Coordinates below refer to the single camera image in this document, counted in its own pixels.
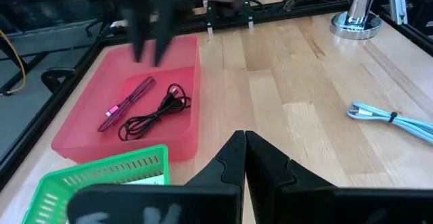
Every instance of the wooden table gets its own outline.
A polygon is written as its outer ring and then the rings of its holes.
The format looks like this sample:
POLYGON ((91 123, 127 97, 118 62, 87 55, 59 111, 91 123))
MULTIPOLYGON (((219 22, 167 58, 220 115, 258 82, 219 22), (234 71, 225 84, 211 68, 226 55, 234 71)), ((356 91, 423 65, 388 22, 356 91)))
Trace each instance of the wooden table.
MULTIPOLYGON (((202 61, 200 145, 172 164, 184 184, 236 129, 253 130, 339 186, 433 187, 433 146, 383 122, 347 117, 351 101, 433 120, 433 59, 386 23, 368 41, 329 31, 332 15, 199 33, 202 61)), ((50 143, 95 72, 86 73, 13 179, 0 193, 0 223, 19 223, 41 177, 74 166, 50 143)), ((254 221, 246 190, 244 223, 254 221)))

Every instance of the pink usb cable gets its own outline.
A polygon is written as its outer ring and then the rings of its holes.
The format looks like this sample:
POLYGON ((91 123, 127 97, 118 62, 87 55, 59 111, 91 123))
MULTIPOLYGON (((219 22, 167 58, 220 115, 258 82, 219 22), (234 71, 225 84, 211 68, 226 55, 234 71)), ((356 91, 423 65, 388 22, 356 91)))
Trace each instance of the pink usb cable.
POLYGON ((97 129, 98 132, 104 132, 109 127, 117 122, 117 120, 122 116, 124 112, 126 112, 135 101, 137 101, 141 96, 143 96, 146 92, 148 92, 155 85, 155 79, 152 77, 147 77, 141 84, 126 97, 122 103, 111 107, 106 115, 108 116, 107 120, 102 123, 101 126, 97 129))

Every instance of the green basket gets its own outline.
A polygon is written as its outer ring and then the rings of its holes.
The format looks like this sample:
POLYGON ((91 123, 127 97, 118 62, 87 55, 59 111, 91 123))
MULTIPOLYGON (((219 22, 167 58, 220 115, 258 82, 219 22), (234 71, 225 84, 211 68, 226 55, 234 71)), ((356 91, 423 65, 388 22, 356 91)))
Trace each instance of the green basket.
POLYGON ((56 224, 66 222, 66 205, 72 195, 96 183, 128 183, 168 174, 165 145, 136 150, 46 174, 39 182, 22 223, 56 224))

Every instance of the red plastic tray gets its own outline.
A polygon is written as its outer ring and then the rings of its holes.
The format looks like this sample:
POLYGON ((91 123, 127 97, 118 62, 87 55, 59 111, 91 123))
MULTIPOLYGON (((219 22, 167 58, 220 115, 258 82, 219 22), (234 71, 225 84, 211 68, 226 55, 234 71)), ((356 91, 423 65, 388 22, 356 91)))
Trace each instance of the red plastic tray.
POLYGON ((85 163, 116 154, 158 144, 168 146, 168 159, 178 162, 193 158, 198 147, 200 106, 200 57, 198 42, 193 36, 178 37, 166 52, 162 65, 150 66, 154 42, 145 45, 140 63, 133 61, 128 45, 107 52, 77 103, 51 143, 51 148, 65 158, 85 163), (98 126, 106 119, 106 111, 120 103, 148 76, 156 84, 117 123, 103 133, 98 126), (180 84, 191 98, 191 108, 161 118, 142 139, 121 141, 119 126, 131 116, 154 112, 171 83, 180 84))

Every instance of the white label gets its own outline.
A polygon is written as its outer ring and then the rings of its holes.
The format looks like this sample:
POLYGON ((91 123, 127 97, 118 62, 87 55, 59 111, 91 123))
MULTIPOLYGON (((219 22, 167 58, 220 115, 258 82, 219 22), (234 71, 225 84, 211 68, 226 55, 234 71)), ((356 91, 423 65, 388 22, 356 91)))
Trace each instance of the white label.
POLYGON ((164 175, 159 175, 156 177, 148 177, 147 179, 141 179, 137 181, 132 181, 125 184, 141 184, 141 185, 165 185, 164 175))

